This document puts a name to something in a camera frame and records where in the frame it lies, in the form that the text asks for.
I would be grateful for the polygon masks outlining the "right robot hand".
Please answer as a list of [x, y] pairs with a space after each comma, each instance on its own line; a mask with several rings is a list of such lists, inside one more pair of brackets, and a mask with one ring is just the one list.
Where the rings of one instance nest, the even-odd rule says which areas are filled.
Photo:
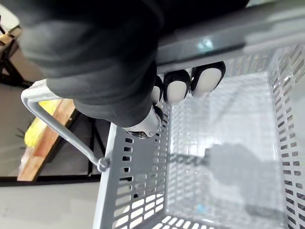
[[153, 107], [161, 36], [246, 7], [245, 0], [3, 0], [20, 47], [57, 96], [131, 135], [158, 132]]

